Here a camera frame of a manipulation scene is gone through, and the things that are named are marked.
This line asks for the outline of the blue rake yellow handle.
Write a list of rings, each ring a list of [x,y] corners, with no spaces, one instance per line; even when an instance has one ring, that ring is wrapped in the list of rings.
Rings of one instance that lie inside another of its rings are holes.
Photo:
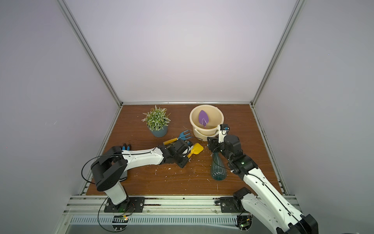
[[[179,135],[179,137],[176,137],[176,138],[173,138],[173,139],[170,139],[170,140],[164,141],[163,144],[164,144],[164,145],[169,145],[169,144],[171,144],[171,143],[176,142],[176,141],[179,140],[179,139],[181,139],[181,140],[188,140],[188,139],[190,139],[190,138],[192,138],[191,133],[190,133],[189,130],[186,130],[186,131],[182,132],[182,133]]]

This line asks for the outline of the yellow shovel yellow handle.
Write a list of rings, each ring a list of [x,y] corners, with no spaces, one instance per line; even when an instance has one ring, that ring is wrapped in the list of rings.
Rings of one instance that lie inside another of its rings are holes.
[[[192,155],[200,154],[203,150],[204,150],[204,147],[201,144],[199,143],[194,144],[190,153],[188,154],[188,158],[191,158]]]

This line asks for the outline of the purple shovel pink handle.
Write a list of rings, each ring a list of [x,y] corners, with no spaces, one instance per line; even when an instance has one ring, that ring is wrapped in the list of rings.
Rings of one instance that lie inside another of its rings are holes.
[[[207,124],[209,123],[208,114],[204,110],[200,111],[199,116],[198,116],[198,121],[204,127],[206,127]]]

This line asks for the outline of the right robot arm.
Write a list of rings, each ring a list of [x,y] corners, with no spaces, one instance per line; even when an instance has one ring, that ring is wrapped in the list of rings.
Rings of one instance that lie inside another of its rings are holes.
[[[208,137],[208,148],[228,160],[228,167],[254,193],[242,188],[235,194],[241,207],[254,215],[274,234],[317,234],[318,223],[303,215],[268,181],[255,161],[247,156],[235,135]]]

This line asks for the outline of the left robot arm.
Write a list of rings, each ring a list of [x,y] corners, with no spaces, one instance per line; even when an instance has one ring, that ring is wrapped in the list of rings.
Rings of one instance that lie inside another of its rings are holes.
[[[192,142],[181,139],[146,150],[131,151],[119,146],[112,147],[91,165],[96,189],[109,197],[110,205],[127,206],[130,199],[120,183],[125,171],[148,165],[174,163],[184,168],[190,159],[192,149],[194,149]]]

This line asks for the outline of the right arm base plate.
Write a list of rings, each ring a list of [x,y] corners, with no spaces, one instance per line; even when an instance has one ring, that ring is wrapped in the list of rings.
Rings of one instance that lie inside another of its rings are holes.
[[[220,197],[214,201],[218,205],[222,213],[245,213],[241,201],[234,197]]]

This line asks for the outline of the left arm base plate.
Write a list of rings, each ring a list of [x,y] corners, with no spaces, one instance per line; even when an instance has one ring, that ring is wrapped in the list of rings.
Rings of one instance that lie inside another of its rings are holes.
[[[127,197],[123,202],[115,205],[110,198],[104,203],[105,213],[141,213],[145,203],[144,197]]]

